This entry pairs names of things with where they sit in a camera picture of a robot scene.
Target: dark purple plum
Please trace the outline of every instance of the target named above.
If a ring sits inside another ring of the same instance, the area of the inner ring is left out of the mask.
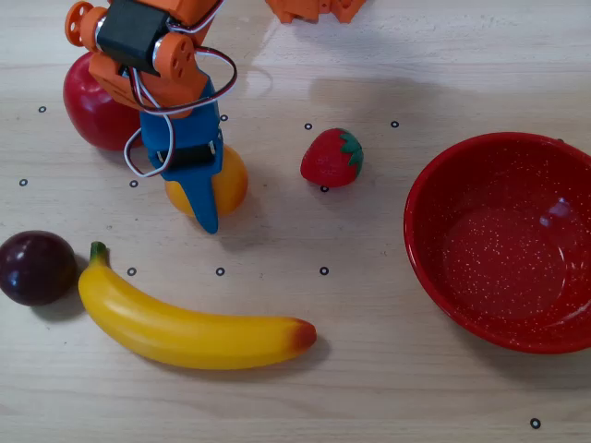
[[[18,233],[0,246],[0,289],[21,305],[49,305],[77,276],[72,247],[54,233]]]

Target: red bowl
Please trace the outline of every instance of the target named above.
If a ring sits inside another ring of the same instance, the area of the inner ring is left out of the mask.
[[[591,157],[519,133],[471,138],[416,179],[404,240],[433,301],[527,353],[591,347]]]

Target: cable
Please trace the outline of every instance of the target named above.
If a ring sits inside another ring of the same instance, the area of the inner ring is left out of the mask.
[[[220,8],[225,3],[225,0],[218,0],[210,10],[203,16],[196,24],[190,27],[176,25],[174,23],[168,23],[168,29],[176,32],[181,32],[185,34],[196,34],[207,25],[211,23],[211,21],[215,18],[215,15],[218,13]]]
[[[158,104],[158,102],[152,97],[152,95],[150,94],[148,89],[141,82],[141,78],[139,77],[138,70],[134,67],[132,69],[132,72],[133,72],[133,75],[137,76],[137,80],[138,80],[136,82],[136,84],[134,85],[133,91],[135,92],[135,94],[137,94],[139,96],[139,102],[143,105],[143,103],[144,103],[143,98],[142,98],[142,93],[143,93],[146,97],[148,97],[148,100],[150,100],[154,106],[156,106],[157,108],[160,108],[160,104]],[[154,175],[162,174],[164,171],[166,171],[168,169],[171,161],[173,160],[173,156],[175,155],[175,145],[176,145],[175,144],[175,128],[173,127],[173,123],[170,121],[170,117],[168,115],[166,115],[166,114],[163,115],[163,118],[166,121],[166,124],[168,125],[169,143],[168,143],[168,153],[166,154],[166,159],[164,160],[164,163],[160,168],[150,171],[149,173],[143,173],[135,165],[133,160],[131,160],[131,155],[130,155],[131,146],[134,144],[136,139],[141,134],[141,128],[138,129],[133,136],[131,136],[131,138],[127,141],[126,146],[123,150],[123,157],[126,160],[127,166],[129,166],[129,169],[131,169],[131,171],[135,175],[137,175],[138,177],[148,178],[148,177],[153,177]]]
[[[136,73],[132,73],[129,76],[129,82],[131,84],[131,92],[133,93],[134,100],[141,107],[142,111],[144,111],[144,112],[146,112],[148,114],[152,114],[152,115],[181,114],[181,113],[184,113],[186,111],[191,111],[191,110],[193,110],[195,108],[199,108],[201,106],[205,106],[206,104],[217,102],[225,94],[227,94],[228,92],[230,92],[234,88],[234,86],[236,84],[236,81],[238,80],[238,67],[236,66],[236,63],[234,62],[234,60],[232,60],[229,56],[227,56],[226,54],[222,53],[221,51],[218,51],[217,49],[206,48],[206,47],[203,47],[203,46],[197,48],[196,51],[195,51],[195,54],[203,54],[203,55],[206,55],[206,56],[216,57],[216,58],[218,58],[220,60],[223,60],[226,64],[230,65],[232,67],[232,69],[234,70],[233,75],[232,75],[232,78],[230,79],[230,81],[228,81],[228,83],[226,83],[223,88],[221,88],[220,90],[217,90],[210,97],[201,98],[201,99],[198,99],[198,100],[196,100],[194,102],[185,103],[185,104],[179,104],[179,105],[176,105],[176,106],[169,106],[169,107],[150,107],[150,106],[144,105],[143,102],[141,102],[139,100],[139,95],[140,94],[138,94],[138,89],[137,89],[137,83],[138,83],[138,77],[139,77],[139,75],[137,75],[137,72]]]

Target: toy strawberry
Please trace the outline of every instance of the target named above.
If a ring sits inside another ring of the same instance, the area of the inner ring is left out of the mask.
[[[344,129],[329,129],[314,140],[306,152],[300,172],[318,186],[338,187],[353,183],[361,173],[363,150]]]

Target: banana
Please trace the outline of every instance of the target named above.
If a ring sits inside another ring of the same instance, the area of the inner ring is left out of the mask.
[[[298,318],[233,317],[168,305],[127,283],[94,242],[78,282],[82,303],[96,324],[139,355],[195,369],[247,369],[304,353],[316,329]]]

